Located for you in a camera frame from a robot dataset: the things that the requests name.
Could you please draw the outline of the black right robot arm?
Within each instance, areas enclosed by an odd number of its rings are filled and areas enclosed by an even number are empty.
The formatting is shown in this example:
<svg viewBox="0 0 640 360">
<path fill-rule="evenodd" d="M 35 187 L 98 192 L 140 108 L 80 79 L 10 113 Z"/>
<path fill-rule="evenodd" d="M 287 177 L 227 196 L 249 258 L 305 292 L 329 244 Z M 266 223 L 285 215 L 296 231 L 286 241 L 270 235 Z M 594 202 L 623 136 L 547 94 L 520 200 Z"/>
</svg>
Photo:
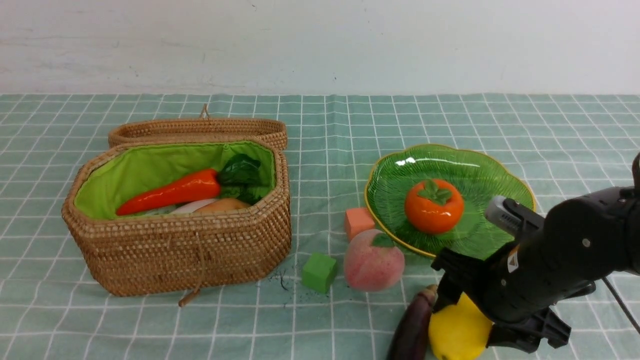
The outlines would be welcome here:
<svg viewBox="0 0 640 360">
<path fill-rule="evenodd" d="M 432 268 L 443 271 L 429 322 L 430 346 L 446 336 L 457 346 L 465 331 L 480 350 L 510 347 L 534 353 L 542 340 L 569 343 L 571 328 L 551 307 L 595 291 L 613 272 L 639 274 L 639 158 L 631 186 L 608 187 L 562 201 L 546 216 L 504 196 L 484 216 L 512 235 L 486 259 L 443 249 Z"/>
</svg>

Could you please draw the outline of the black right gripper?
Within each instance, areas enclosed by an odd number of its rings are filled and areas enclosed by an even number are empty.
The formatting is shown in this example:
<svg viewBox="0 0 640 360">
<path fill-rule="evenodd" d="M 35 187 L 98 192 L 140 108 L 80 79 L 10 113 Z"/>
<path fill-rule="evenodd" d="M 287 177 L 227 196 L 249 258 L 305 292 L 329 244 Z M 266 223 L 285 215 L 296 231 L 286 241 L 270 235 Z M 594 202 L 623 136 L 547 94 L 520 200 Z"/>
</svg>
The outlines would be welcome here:
<svg viewBox="0 0 640 360">
<path fill-rule="evenodd" d="M 512 241 L 486 259 L 445 248 L 432 262 L 444 271 L 433 312 L 457 305 L 464 293 L 493 322 L 487 347 L 534 353 L 543 339 L 554 349 L 569 343 L 571 327 L 551 310 L 565 299 L 592 294 L 596 285 L 546 240 Z"/>
</svg>

